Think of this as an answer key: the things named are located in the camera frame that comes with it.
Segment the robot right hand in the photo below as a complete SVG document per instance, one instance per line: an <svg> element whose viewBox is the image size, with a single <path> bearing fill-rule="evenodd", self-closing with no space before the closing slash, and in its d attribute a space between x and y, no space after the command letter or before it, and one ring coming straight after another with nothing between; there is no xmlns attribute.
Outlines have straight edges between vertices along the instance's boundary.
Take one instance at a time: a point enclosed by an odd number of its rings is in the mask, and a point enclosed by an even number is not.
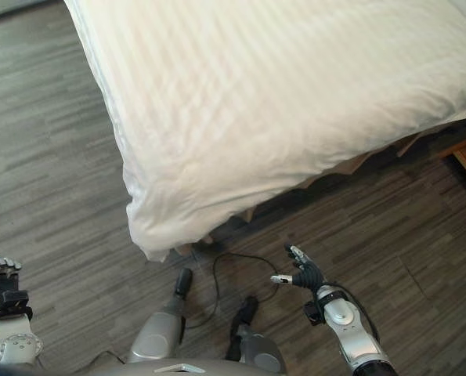
<svg viewBox="0 0 466 376"><path fill-rule="evenodd" d="M324 277L316 263L299 247L285 244L284 249L288 256L294 260L299 272L294 275L276 274L270 277L274 284L290 284L317 293L323 286Z"/></svg>

